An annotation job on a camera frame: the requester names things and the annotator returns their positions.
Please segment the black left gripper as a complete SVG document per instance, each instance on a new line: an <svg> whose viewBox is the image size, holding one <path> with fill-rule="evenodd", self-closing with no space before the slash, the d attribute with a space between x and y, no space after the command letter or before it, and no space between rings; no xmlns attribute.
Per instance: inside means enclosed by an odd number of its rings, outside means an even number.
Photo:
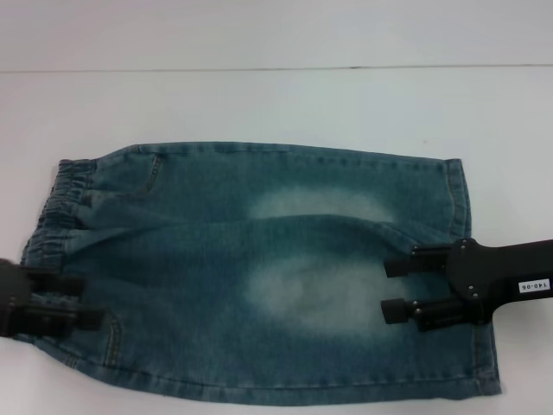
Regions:
<svg viewBox="0 0 553 415"><path fill-rule="evenodd" d="M58 270L24 267L32 293L57 293L81 297L86 281L78 276L64 276ZM1 260L1 337L17 332L25 335L64 337L74 330L101 329L105 311L78 306L39 304L24 306L27 280L18 265Z"/></svg>

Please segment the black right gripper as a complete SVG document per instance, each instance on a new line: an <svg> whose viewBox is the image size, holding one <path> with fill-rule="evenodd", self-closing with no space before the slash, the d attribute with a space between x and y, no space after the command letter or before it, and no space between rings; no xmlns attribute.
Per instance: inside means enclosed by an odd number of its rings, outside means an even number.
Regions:
<svg viewBox="0 0 553 415"><path fill-rule="evenodd" d="M422 332L485 324L505 304L552 297L550 240L489 247L461 239L452 246L413 246L407 257L386 260L384 268L388 278L444 273L447 261L448 281L461 300L384 300L380 307L386 324L413 321Z"/></svg>

